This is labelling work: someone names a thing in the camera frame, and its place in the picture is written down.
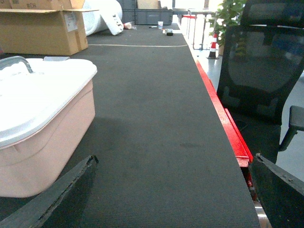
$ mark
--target red metal frame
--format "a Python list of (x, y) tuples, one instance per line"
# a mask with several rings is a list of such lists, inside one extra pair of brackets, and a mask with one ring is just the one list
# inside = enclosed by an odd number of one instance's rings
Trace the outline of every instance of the red metal frame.
[(226, 135), (230, 141), (232, 149), (237, 158), (240, 167), (248, 167), (249, 163), (253, 161), (253, 156), (247, 147), (241, 133), (239, 132), (235, 122), (233, 121), (228, 109), (225, 109), (221, 104), (215, 88), (208, 78), (207, 74), (203, 70), (201, 64), (195, 59), (196, 66), (199, 70), (199, 74), (205, 84), (205, 87), (209, 93), (209, 96), (213, 102), (213, 105), (218, 113), (219, 119), (222, 122)]

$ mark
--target floor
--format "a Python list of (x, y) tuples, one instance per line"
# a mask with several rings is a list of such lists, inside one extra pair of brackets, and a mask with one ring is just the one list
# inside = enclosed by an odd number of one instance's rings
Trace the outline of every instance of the floor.
[[(221, 68), (221, 56), (218, 55), (216, 51), (216, 56), (219, 59), (207, 59), (209, 56), (209, 50), (195, 50), (195, 53), (198, 56), (199, 62), (201, 63), (206, 74), (209, 76), (212, 81), (215, 89), (218, 87), (219, 83), (219, 74)], [(290, 93), (289, 98), (286, 101), (286, 104), (283, 109), (282, 117), (282, 131), (281, 131), (281, 140), (288, 130), (288, 121), (289, 121), (289, 107), (291, 105), (303, 106), (304, 107), (304, 74), (299, 78), (292, 92)], [(278, 154), (276, 164), (287, 172), (291, 173), (295, 177), (304, 181), (304, 133), (298, 132), (298, 134), (293, 138), (287, 150), (280, 152)]]

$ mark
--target green leaves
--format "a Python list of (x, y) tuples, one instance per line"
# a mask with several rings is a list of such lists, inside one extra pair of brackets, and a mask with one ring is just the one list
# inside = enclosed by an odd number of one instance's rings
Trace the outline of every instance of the green leaves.
[[(238, 25), (244, 9), (244, 4), (247, 0), (223, 0), (219, 4), (217, 18), (222, 20), (222, 24), (216, 23), (215, 32), (219, 35), (218, 45), (225, 43), (225, 32), (228, 26)], [(210, 27), (213, 27), (213, 21), (210, 22)]]

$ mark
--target cardboard box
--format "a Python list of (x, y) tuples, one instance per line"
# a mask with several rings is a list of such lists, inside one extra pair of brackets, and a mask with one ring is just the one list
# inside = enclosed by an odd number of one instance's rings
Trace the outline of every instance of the cardboard box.
[(80, 10), (0, 9), (4, 53), (69, 56), (88, 47)]
[(0, 0), (0, 9), (11, 9), (10, 0)]
[(137, 8), (157, 10), (159, 8), (158, 0), (137, 0)]
[(10, 0), (12, 9), (71, 10), (70, 0)]

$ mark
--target traffic cone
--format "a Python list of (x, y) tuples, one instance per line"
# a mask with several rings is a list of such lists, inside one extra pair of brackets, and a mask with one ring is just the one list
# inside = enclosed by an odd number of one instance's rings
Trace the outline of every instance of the traffic cone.
[(215, 51), (217, 49), (217, 39), (218, 39), (218, 35), (214, 33), (213, 41), (211, 43), (210, 53), (209, 56), (207, 57), (208, 59), (219, 59), (219, 57), (216, 57), (215, 55)]

